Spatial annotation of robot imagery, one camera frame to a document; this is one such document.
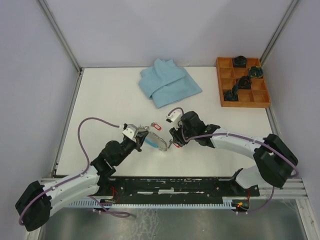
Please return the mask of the red tag key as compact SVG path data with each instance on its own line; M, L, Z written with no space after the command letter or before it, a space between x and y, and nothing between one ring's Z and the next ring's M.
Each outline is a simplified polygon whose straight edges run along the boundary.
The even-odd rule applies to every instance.
M180 143L178 141L176 141L175 139L171 139L169 141L169 144L167 146L167 148L169 149L170 147L175 146L176 148L180 148Z
M152 122L150 124L151 127L155 128L157 131L161 131L162 127L157 122Z

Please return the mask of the metal key organizer plate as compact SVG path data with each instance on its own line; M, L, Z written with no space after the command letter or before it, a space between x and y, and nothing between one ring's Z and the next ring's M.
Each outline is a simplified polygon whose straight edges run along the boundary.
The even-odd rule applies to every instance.
M155 132L151 131L149 126L139 126L138 130L148 132L148 135L144 140L146 144L162 152L166 152L169 149L167 142Z

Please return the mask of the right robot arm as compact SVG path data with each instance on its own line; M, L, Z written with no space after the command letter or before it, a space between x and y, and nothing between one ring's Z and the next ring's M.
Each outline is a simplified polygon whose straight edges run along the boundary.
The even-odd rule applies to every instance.
M178 147L195 141L203 147L228 150L255 162L233 175L229 189L236 196L262 183L282 188L289 178L298 175L297 157L276 134L257 137L233 133L219 125L205 124L196 112L183 112L179 108L171 110L166 121L172 124L169 133Z

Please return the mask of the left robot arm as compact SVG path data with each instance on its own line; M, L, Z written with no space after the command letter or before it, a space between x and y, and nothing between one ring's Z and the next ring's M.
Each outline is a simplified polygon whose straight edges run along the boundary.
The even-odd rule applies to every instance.
M106 195L111 189L108 178L132 151L141 152L148 134L148 131L142 130L133 138L125 135L122 142L109 141L100 154L79 173L47 184L41 184L38 180L30 183L15 204L19 214L18 223L32 232L70 203L96 193Z

